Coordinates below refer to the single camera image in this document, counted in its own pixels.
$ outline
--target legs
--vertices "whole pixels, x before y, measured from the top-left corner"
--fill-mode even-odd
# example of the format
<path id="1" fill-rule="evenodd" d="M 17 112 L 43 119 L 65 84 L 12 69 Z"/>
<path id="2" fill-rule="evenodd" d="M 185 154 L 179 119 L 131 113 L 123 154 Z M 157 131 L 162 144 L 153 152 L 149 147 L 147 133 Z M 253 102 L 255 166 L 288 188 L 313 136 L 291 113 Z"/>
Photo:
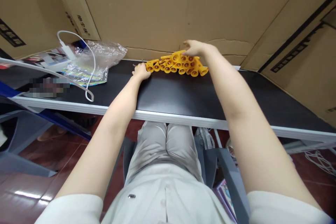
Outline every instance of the legs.
<path id="1" fill-rule="evenodd" d="M 203 183 L 201 164 L 195 146 L 191 126 L 169 124 L 167 129 L 167 153 Z"/>
<path id="2" fill-rule="evenodd" d="M 169 159 L 166 151 L 167 126 L 146 121 L 138 131 L 138 144 L 129 164 L 126 181 L 156 159 Z"/>
<path id="3" fill-rule="evenodd" d="M 193 132 L 190 126 L 146 121 L 138 132 L 138 144 L 129 165 L 127 178 L 153 161 L 174 160 L 203 182 Z"/>

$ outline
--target chair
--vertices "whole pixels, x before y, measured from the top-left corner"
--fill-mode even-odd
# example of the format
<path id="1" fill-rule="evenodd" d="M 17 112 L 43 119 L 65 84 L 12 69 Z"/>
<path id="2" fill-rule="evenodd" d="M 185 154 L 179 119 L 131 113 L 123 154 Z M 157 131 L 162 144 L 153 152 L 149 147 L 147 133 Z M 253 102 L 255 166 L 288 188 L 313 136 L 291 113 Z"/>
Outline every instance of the chair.
<path id="1" fill-rule="evenodd" d="M 16 110 L 0 115 L 7 141 L 0 147 L 0 171 L 51 177 L 56 172 L 35 164 L 18 154 L 45 132 L 53 123 L 29 111 Z"/>
<path id="2" fill-rule="evenodd" d="M 222 148 L 203 150 L 200 145 L 200 141 L 202 141 L 202 139 L 198 136 L 195 136 L 194 139 L 198 159 L 201 163 L 202 178 L 204 180 L 204 183 L 211 189 L 213 188 L 217 169 L 217 160 L 219 160 L 219 164 L 226 179 L 227 187 L 230 191 L 230 196 L 236 213 L 238 224 L 248 224 L 250 208 L 247 201 L 246 191 L 241 175 L 236 165 L 234 164 L 229 151 Z M 117 159 L 118 162 L 121 153 L 124 151 L 124 182 L 136 146 L 136 142 L 132 142 L 130 139 L 124 138 Z"/>

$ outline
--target cardboard box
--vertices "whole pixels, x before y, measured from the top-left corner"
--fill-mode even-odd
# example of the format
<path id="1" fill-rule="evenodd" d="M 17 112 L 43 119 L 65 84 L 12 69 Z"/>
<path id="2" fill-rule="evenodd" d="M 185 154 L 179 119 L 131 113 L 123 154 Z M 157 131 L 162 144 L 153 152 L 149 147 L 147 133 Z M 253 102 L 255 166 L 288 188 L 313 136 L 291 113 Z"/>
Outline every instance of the cardboard box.
<path id="1" fill-rule="evenodd" d="M 301 26 L 305 28 L 306 25 L 309 25 L 308 29 L 313 30 L 317 23 L 316 21 L 311 23 L 311 21 L 317 20 L 319 22 L 314 14 L 317 14 L 316 12 L 321 7 L 324 11 L 323 15 L 333 8 L 333 5 L 330 5 L 325 9 L 325 6 L 322 5 L 326 1 L 289 0 L 250 51 L 242 63 L 242 69 L 258 71 L 281 47 L 289 45 L 288 42 L 290 42 L 292 35 L 295 35 Z"/>
<path id="2" fill-rule="evenodd" d="M 60 46 L 56 33 L 75 29 L 69 22 L 62 0 L 0 0 L 0 48 L 21 59 Z M 78 40 L 62 35 L 66 43 Z"/>
<path id="3" fill-rule="evenodd" d="M 336 127 L 336 29 L 319 21 L 299 38 L 298 44 L 288 46 L 261 74 Z"/>
<path id="4" fill-rule="evenodd" d="M 100 38 L 151 60 L 196 39 L 240 65 L 288 0 L 86 0 Z"/>
<path id="5" fill-rule="evenodd" d="M 79 35 L 84 39 L 100 40 L 85 0 L 63 0 L 64 7 L 73 18 Z"/>

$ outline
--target forearm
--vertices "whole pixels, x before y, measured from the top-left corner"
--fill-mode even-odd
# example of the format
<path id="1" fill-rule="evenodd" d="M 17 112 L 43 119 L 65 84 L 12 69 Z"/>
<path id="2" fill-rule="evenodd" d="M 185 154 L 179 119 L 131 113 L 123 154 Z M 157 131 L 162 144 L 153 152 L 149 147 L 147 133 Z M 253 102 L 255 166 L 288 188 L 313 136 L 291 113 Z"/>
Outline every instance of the forearm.
<path id="1" fill-rule="evenodd" d="M 320 209 L 240 73 L 216 48 L 210 48 L 204 56 L 228 121 L 246 191 L 279 193 Z"/>
<path id="2" fill-rule="evenodd" d="M 140 83 L 139 78 L 131 77 L 111 103 L 56 198 L 94 194 L 104 199 L 127 126 L 135 112 Z"/>

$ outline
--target white sleeve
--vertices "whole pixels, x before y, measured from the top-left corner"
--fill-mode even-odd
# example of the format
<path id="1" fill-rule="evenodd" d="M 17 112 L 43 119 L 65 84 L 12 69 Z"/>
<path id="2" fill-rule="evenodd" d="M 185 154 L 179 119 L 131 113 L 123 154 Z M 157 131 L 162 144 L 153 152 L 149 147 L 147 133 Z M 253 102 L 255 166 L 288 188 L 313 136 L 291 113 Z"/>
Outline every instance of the white sleeve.
<path id="1" fill-rule="evenodd" d="M 100 223 L 103 200 L 91 194 L 73 194 L 54 199 L 35 224 Z"/>
<path id="2" fill-rule="evenodd" d="M 323 211 L 281 194 L 253 191 L 247 195 L 251 209 L 250 224 L 330 224 Z"/>

